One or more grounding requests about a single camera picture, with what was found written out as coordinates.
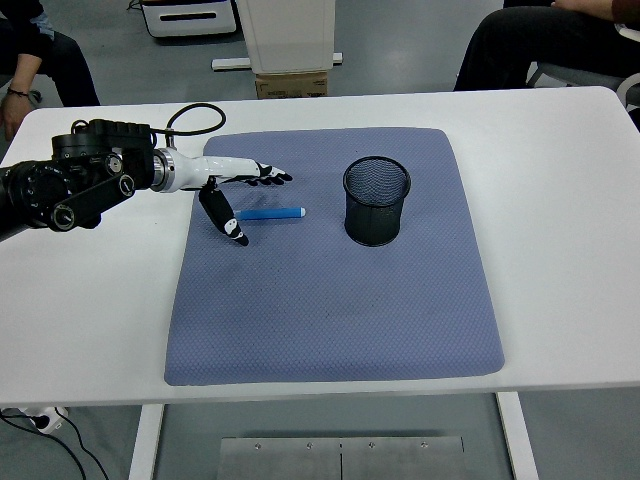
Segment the person's hand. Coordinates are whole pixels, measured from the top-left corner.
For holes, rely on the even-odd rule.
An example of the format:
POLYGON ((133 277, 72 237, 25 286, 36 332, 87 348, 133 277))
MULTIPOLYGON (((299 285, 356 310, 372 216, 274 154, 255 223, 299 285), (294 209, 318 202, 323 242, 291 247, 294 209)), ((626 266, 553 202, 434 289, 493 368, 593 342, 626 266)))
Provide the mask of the person's hand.
POLYGON ((552 7, 583 13, 602 20, 614 21, 612 0, 555 0, 552 7))
POLYGON ((7 90, 1 103, 1 125, 4 127, 7 141, 11 141, 15 137, 30 109, 28 97, 23 92, 11 88, 7 90))

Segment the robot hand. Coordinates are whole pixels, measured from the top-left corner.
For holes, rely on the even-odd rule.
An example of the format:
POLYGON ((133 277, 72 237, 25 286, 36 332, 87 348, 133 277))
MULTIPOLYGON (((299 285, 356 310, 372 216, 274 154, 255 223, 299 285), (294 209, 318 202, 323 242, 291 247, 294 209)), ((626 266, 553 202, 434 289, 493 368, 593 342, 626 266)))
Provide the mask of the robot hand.
POLYGON ((189 158, 167 149, 173 170, 163 192, 197 190, 198 200, 209 220, 227 238, 241 246, 249 244, 219 185, 241 182, 251 186, 283 185, 292 177, 277 167, 256 160, 236 157, 201 156, 189 158))

